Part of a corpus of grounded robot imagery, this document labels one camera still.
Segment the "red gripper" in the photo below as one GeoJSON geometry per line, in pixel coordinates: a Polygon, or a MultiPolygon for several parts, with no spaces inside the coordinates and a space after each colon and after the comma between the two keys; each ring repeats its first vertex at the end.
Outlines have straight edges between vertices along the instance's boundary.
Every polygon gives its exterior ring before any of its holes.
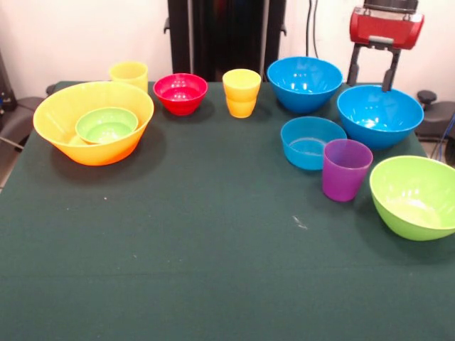
{"type": "Polygon", "coordinates": [[[392,53],[392,61],[382,81],[382,91],[389,92],[400,59],[400,49],[413,49],[423,24],[424,16],[420,13],[398,13],[355,7],[350,18],[350,39],[359,44],[353,46],[347,85],[357,83],[358,57],[362,45],[382,43],[393,47],[388,49],[392,53]]]}

